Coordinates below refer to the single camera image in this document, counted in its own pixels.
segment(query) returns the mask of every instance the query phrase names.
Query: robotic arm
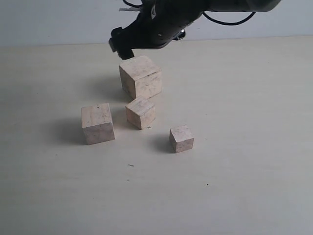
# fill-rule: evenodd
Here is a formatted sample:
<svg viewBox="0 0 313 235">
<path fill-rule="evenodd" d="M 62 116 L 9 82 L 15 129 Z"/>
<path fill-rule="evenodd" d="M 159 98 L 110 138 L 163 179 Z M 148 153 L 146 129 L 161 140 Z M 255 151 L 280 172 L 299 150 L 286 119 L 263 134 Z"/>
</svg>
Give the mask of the robotic arm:
<svg viewBox="0 0 313 235">
<path fill-rule="evenodd" d="M 255 12 L 272 10 L 281 0 L 142 0 L 137 19 L 126 28 L 115 28 L 109 44 L 123 59 L 134 57 L 132 49 L 159 49 L 172 40 L 184 38 L 184 29 L 202 14 L 225 25 L 238 25 Z M 210 18 L 205 11 L 252 12 L 238 23 L 222 23 Z"/>
</svg>

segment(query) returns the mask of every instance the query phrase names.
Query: wooden block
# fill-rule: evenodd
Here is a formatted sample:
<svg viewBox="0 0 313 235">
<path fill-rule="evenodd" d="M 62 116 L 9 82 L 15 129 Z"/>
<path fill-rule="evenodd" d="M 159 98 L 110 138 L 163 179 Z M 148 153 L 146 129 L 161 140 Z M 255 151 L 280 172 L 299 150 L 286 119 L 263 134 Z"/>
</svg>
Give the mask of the wooden block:
<svg viewBox="0 0 313 235">
<path fill-rule="evenodd" d="M 156 119 L 155 105 L 139 96 L 126 106 L 126 117 L 128 122 L 142 130 Z"/>
<path fill-rule="evenodd" d="M 115 139 L 109 104 L 82 108 L 82 123 L 88 145 Z"/>
<path fill-rule="evenodd" d="M 162 92 L 162 71 L 147 56 L 139 56 L 119 65 L 122 87 L 133 99 L 149 99 Z"/>
<path fill-rule="evenodd" d="M 194 146 L 194 137 L 188 126 L 179 126 L 170 129 L 170 142 L 175 153 L 180 153 Z"/>
</svg>

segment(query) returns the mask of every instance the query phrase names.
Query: table surface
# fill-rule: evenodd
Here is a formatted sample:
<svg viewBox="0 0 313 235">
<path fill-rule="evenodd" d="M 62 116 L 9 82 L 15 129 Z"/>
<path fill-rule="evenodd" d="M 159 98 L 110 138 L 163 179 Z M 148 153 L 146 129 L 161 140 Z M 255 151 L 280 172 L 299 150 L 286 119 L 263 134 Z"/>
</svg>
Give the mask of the table surface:
<svg viewBox="0 0 313 235">
<path fill-rule="evenodd" d="M 108 45 L 0 48 L 2 234 L 312 234 L 313 37 L 135 53 L 163 70 L 142 131 Z M 86 146 L 81 108 L 106 102 L 116 140 Z"/>
</svg>

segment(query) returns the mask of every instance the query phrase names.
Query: small wooden cube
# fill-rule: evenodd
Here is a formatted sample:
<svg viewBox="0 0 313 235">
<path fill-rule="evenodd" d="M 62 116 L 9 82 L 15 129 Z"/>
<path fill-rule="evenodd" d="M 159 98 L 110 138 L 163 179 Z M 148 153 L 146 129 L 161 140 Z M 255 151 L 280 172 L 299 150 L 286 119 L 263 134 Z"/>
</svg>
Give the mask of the small wooden cube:
<svg viewBox="0 0 313 235">
<path fill-rule="evenodd" d="M 156 119 L 155 105 L 139 96 L 126 106 L 126 117 L 128 122 L 142 130 Z"/>
<path fill-rule="evenodd" d="M 194 146 L 194 137 L 188 126 L 179 126 L 170 129 L 170 142 L 175 153 L 180 153 Z"/>
<path fill-rule="evenodd" d="M 82 108 L 82 123 L 88 145 L 115 139 L 109 104 Z"/>
<path fill-rule="evenodd" d="M 124 91 L 133 99 L 149 99 L 162 92 L 162 71 L 147 56 L 139 56 L 119 65 Z"/>
</svg>

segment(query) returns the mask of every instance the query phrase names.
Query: white wall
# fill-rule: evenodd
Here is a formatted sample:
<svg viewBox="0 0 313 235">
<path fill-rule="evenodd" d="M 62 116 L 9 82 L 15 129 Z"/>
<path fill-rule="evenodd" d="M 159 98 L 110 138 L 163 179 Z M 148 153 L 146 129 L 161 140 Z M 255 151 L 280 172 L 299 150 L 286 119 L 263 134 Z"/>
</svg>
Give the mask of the white wall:
<svg viewBox="0 0 313 235">
<path fill-rule="evenodd" d="M 125 7 L 122 0 L 0 0 L 0 46 L 107 42 L 113 28 L 136 18 L 136 12 L 119 12 L 120 7 Z M 187 28 L 186 39 L 311 35 L 312 9 L 312 0 L 282 0 L 273 11 L 237 27 L 202 17 Z M 210 15 L 236 21 L 247 13 Z"/>
</svg>

